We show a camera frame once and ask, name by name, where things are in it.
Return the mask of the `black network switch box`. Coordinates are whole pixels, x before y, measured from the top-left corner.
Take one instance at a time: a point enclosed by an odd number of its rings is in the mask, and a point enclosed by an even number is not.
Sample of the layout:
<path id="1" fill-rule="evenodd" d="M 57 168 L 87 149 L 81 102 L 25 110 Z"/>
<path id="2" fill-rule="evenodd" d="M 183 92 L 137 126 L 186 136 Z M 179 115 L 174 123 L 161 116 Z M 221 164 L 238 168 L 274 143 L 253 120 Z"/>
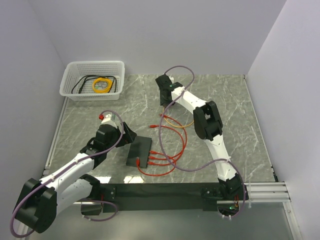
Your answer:
<path id="1" fill-rule="evenodd" d="M 152 146 L 152 138 L 137 136 L 133 143 L 130 145 L 128 156 L 126 159 L 126 166 L 136 167 L 136 160 L 139 158 L 138 166 L 146 169 L 148 166 L 150 150 Z"/>

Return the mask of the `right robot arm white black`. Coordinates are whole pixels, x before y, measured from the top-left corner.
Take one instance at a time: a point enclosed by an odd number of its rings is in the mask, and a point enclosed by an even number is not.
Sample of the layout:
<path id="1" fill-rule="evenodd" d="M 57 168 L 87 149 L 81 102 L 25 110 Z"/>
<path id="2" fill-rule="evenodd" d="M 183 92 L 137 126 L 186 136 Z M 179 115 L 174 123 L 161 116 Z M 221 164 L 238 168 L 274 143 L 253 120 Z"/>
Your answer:
<path id="1" fill-rule="evenodd" d="M 196 172 L 211 164 L 216 165 L 217 178 L 219 181 L 220 195 L 230 200 L 242 191 L 243 201 L 246 200 L 246 187 L 240 171 L 231 162 L 223 137 L 223 122 L 214 101 L 204 101 L 187 90 L 179 82 L 172 82 L 166 74 L 155 79 L 160 93 L 160 105 L 167 111 L 173 104 L 178 103 L 193 116 L 193 126 L 196 135 L 207 145 L 212 160 L 195 169 L 187 169 L 177 166 L 171 161 L 165 152 L 161 139 L 161 130 L 158 131 L 160 148 L 166 160 L 173 167 L 183 172 Z"/>

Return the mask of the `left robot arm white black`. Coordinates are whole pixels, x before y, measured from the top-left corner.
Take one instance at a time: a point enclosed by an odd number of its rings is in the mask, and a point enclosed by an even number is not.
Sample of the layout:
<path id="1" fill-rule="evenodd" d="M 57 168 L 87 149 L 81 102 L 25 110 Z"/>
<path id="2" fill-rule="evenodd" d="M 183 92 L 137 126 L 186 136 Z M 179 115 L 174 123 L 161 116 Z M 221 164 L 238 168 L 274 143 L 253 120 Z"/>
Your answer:
<path id="1" fill-rule="evenodd" d="M 43 233 L 61 211 L 79 200 L 106 204 L 100 181 L 88 172 L 100 165 L 111 149 L 134 142 L 137 134 L 125 122 L 121 126 L 119 129 L 113 124 L 101 124 L 70 162 L 40 180 L 26 181 L 12 213 L 11 233 L 19 237 L 14 231 L 14 220 L 33 232 Z"/>

